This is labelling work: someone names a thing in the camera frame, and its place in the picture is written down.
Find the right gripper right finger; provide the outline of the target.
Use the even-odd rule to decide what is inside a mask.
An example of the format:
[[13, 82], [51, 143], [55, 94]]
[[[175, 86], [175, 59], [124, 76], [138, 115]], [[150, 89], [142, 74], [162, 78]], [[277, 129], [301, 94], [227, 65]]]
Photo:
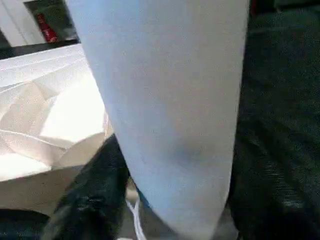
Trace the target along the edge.
[[287, 128], [237, 128], [229, 193], [244, 240], [320, 237], [320, 147]]

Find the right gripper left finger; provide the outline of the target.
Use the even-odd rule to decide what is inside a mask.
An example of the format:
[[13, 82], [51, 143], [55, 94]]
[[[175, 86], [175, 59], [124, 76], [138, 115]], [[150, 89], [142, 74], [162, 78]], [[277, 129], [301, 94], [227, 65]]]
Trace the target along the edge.
[[40, 238], [117, 239], [123, 222], [129, 175], [113, 134], [67, 187]]

